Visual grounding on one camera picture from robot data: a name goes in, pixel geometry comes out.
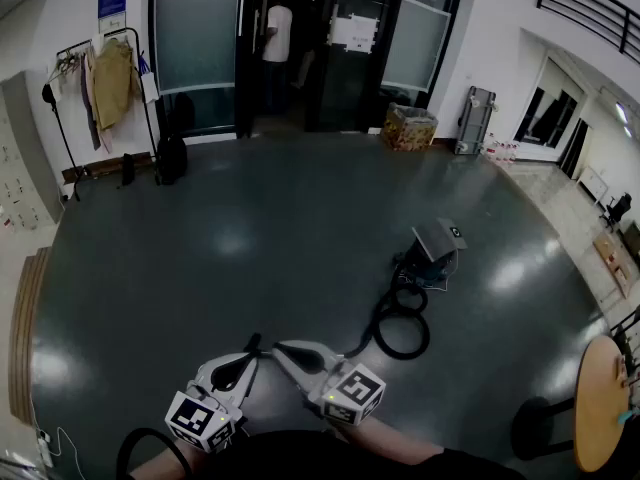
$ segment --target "fluorescent light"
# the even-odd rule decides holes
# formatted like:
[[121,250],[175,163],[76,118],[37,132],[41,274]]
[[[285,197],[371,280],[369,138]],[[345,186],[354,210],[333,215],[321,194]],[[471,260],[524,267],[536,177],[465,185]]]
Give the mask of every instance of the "fluorescent light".
[[618,111],[618,115],[620,116],[620,119],[622,119],[622,122],[624,124],[628,124],[629,121],[627,121],[627,116],[624,113],[624,107],[620,105],[620,103],[616,103],[616,110]]

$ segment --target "garment rack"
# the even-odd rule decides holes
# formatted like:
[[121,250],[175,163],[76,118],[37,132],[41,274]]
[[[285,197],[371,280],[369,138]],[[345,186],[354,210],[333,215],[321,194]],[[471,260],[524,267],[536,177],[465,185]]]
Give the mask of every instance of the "garment rack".
[[[119,28],[117,30],[113,30],[111,32],[107,32],[106,34],[104,34],[104,37],[111,37],[111,36],[115,36],[115,35],[126,33],[126,32],[133,32],[133,35],[135,36],[135,39],[136,39],[136,52],[135,52],[136,61],[133,62],[133,69],[135,69],[136,73],[138,73],[138,81],[140,83],[140,94],[142,97],[142,106],[144,107],[144,115],[145,115],[145,118],[147,119],[147,129],[149,130],[149,140],[151,141],[153,158],[154,160],[156,160],[154,162],[156,185],[160,185],[160,176],[158,174],[158,163],[157,163],[158,151],[156,149],[156,143],[153,140],[153,132],[151,131],[151,121],[149,120],[149,109],[147,109],[147,98],[144,93],[144,85],[142,83],[142,74],[140,73],[140,36],[138,35],[138,31],[135,28],[124,27],[124,28]],[[91,43],[91,39],[88,39],[86,41],[81,41],[77,44],[74,44],[73,46],[68,46],[67,48],[60,50],[58,53],[56,53],[56,59],[63,53],[67,53],[70,50],[74,50],[76,48],[79,48],[81,46],[84,46],[90,43]],[[78,196],[77,185],[85,173],[88,176],[91,176],[91,171],[87,168],[86,165],[83,165],[82,169],[79,169],[78,166],[76,165],[75,159],[73,158],[73,154],[71,153],[71,148],[69,147],[69,143],[67,142],[67,137],[65,136],[64,130],[62,128],[60,117],[58,116],[58,113],[56,110],[54,110],[54,113],[56,114],[56,118],[58,119],[58,126],[60,127],[60,132],[62,133],[62,140],[64,140],[64,145],[66,146],[67,153],[69,154],[69,158],[71,159],[73,170],[76,173],[76,181],[73,184],[73,192],[75,194],[76,200],[80,201],[80,196]]]

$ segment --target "railing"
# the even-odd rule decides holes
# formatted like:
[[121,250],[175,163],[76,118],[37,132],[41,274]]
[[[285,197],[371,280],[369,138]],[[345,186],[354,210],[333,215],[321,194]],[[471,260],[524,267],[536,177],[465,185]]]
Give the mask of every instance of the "railing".
[[640,14],[617,0],[538,0],[537,7],[580,25],[640,64]]

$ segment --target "tan jacket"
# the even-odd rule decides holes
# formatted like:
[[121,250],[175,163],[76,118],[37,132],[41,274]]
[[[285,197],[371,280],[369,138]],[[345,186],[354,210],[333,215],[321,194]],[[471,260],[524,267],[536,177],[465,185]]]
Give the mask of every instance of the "tan jacket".
[[98,129],[106,130],[128,112],[139,87],[131,47],[111,39],[93,66],[93,102]]

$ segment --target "gray floor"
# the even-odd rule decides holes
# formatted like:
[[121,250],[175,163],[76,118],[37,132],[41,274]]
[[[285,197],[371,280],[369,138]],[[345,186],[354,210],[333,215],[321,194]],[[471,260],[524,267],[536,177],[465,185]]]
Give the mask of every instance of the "gray floor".
[[[509,425],[530,396],[572,395],[582,351],[606,325],[555,231],[493,165],[393,153],[357,135],[189,151],[189,175],[175,186],[150,175],[120,190],[117,177],[81,184],[83,201],[70,203],[56,237],[33,398],[40,425],[74,439],[89,480],[111,478],[127,432],[164,430],[175,391],[253,332],[263,345],[353,348],[392,255],[410,245],[411,226],[437,216],[458,223],[469,249],[449,292],[430,292],[423,356],[396,361],[375,343],[361,355],[388,383],[376,416],[530,479],[578,476],[571,452],[515,459]],[[388,326],[389,341],[411,347],[411,324]],[[243,408],[251,432],[322,426],[268,362]],[[565,416],[558,440],[571,438]],[[75,478],[63,450],[57,471]]]

